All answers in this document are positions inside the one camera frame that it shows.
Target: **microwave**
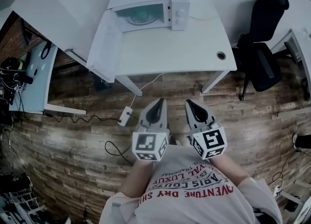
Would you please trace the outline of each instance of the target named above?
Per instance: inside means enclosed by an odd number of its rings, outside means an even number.
[[[162,27],[183,31],[187,28],[189,9],[189,0],[110,0],[86,67],[107,82],[114,82],[122,33]]]

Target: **wooden floor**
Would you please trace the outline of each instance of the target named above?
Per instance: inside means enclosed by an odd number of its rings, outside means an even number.
[[[69,61],[60,52],[55,66]],[[311,134],[311,114],[301,114],[282,120],[277,112],[311,106],[303,100],[301,78],[297,67],[289,61],[280,61],[283,79],[265,92],[255,92],[250,85],[245,100],[240,102],[238,94],[244,75],[229,73],[207,96],[200,89],[211,77],[210,72],[168,73],[143,89],[143,97],[136,97],[133,114],[151,101],[164,97],[168,102],[171,133],[176,139],[185,139],[187,126],[184,103],[186,99],[199,100],[210,106],[222,126],[228,140],[226,152],[241,164],[254,178],[272,176],[281,170],[285,160],[293,153],[293,132]],[[133,77],[138,86],[150,82],[156,75]],[[97,92],[93,86],[93,75],[84,67],[76,66],[52,74],[49,103],[84,109],[86,120],[92,115],[100,118],[119,118],[125,106],[129,106],[133,94],[118,82],[112,88]],[[89,212],[91,220],[98,222],[106,200],[112,196],[131,166],[119,156],[111,156],[104,150],[110,140],[121,151],[131,144],[131,133],[137,120],[131,118],[124,128],[115,121],[99,121],[93,118],[86,123],[79,120],[73,124],[69,118],[61,123],[53,118],[27,114],[29,121],[16,123],[10,131],[10,142],[19,159],[3,142],[4,156],[15,170],[27,168],[35,191],[56,216],[68,214],[75,223],[81,221],[85,205],[95,211]],[[112,153],[116,149],[107,145]],[[133,159],[131,152],[126,157]],[[284,166],[284,185],[311,164],[311,158],[302,153],[293,154]],[[311,182],[311,170],[307,169],[301,179]],[[286,191],[302,199],[309,192],[289,185]],[[277,200],[282,210],[284,223],[291,223],[283,211],[286,200]]]

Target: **black office chair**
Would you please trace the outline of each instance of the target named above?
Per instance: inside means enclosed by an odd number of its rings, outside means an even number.
[[[280,67],[276,58],[292,54],[287,49],[273,55],[265,43],[272,38],[277,24],[289,8],[288,0],[257,0],[253,6],[251,27],[248,34],[243,35],[233,48],[238,70],[245,73],[245,82],[241,101],[247,89],[249,80],[257,92],[265,91],[282,79]]]

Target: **chair backrest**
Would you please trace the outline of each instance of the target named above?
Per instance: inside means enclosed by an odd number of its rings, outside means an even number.
[[[243,43],[270,40],[284,11],[288,8],[288,0],[257,0],[253,6],[251,28]]]

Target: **white t-shirt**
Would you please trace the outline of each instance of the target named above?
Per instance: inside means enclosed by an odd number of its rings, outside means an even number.
[[[109,198],[100,224],[258,224],[254,209],[282,223],[263,179],[247,178],[236,187],[192,147],[169,145],[145,194]]]

